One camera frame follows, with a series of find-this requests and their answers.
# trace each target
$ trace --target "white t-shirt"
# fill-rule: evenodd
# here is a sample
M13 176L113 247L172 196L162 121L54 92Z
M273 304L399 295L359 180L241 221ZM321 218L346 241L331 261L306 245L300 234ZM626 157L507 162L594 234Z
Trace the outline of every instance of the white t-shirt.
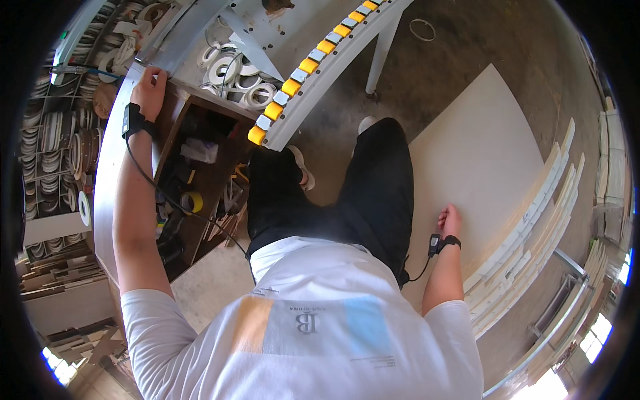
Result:
M170 296L122 295L145 399L480 399L464 301L422 318L356 246L289 237L252 255L258 285L197 335Z

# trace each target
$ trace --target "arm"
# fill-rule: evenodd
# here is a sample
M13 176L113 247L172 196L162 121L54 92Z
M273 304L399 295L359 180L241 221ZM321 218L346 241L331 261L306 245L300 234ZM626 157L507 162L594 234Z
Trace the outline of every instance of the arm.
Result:
M442 230L442 236L453 235L460 237L462 219L456 207L449 203L444 207L438 217L438 228ZM464 300L465 293L462 286L462 270L460 269L460 247L454 245L444 246L431 276L427 281L422 296L422 316L425 316L433 307L450 300Z
M166 72L145 69L131 93L145 119L155 122L164 100ZM131 152L147 176L152 177L151 136L140 131L129 138ZM134 289L156 289L173 297L156 246L156 190L126 152L122 159L113 213L113 249L120 294Z

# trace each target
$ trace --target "yellow roller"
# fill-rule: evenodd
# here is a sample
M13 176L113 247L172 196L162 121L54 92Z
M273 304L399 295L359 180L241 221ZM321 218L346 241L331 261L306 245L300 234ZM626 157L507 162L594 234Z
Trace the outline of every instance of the yellow roller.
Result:
M364 15L362 15L362 14L361 14L361 13L359 13L359 12L355 12L355 11L353 11L353 12L351 12L351 13L349 14L349 18L351 18L351 19L355 19L355 20L356 20L356 21L358 21L358 22L362 22L362 21L364 21Z
M298 68L300 68L302 71L308 74L313 74L316 68L318 67L318 65L319 64L316 63L314 60L310 58L305 58L304 60L302 60Z
M378 8L378 5L372 1L365 1L364 3L362 3L363 6L365 6L366 8L370 9L371 11L376 11L376 9Z
M328 40L323 40L322 42L318 43L316 49L325 54L329 54L333 51L333 49L335 49L335 44L329 42Z
M282 84L282 89L280 90L288 94L290 97L293 97L293 95L298 92L298 89L300 89L300 86L301 85L293 79L287 79L286 82Z
M284 110L284 108L281 105L272 101L269 103L267 108L264 109L264 114L275 121L278 119L280 114L282 114L282 110Z
M249 134L247 135L247 138L255 144L261 145L262 140L264 140L265 136L267 136L267 133L263 129L255 126L251 128Z
M333 31L336 32L338 35L342 36L343 38L346 38L347 35L351 33L351 30L344 25L336 26L333 29Z

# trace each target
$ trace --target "white board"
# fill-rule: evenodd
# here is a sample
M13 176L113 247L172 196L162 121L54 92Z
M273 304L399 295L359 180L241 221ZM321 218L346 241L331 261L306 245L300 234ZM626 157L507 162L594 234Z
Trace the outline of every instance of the white board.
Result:
M493 65L431 122L409 149L415 206L406 269L412 278L424 267L429 237L447 202L462 214L464 264L500 232L544 165L526 117ZM429 272L403 289L415 310L420 310Z
M82 328L115 315L106 278L62 293L27 300L24 308L41 335Z

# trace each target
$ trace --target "white sneaker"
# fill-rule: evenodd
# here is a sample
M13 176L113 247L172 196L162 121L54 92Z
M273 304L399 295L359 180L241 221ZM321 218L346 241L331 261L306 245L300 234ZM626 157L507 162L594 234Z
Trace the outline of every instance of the white sneaker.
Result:
M372 126L376 122L378 122L378 120L375 117L373 117L371 115L366 116L360 122L360 125L358 125L358 135L361 135L364 131L366 131L370 126Z
M289 150L293 153L293 156L296 158L296 164L300 167L303 173L307 174L307 183L304 185L300 185L303 190L311 190L316 185L316 178L314 178L313 174L309 172L307 167L305 166L305 158L302 156L302 152L298 147L293 145L287 146Z

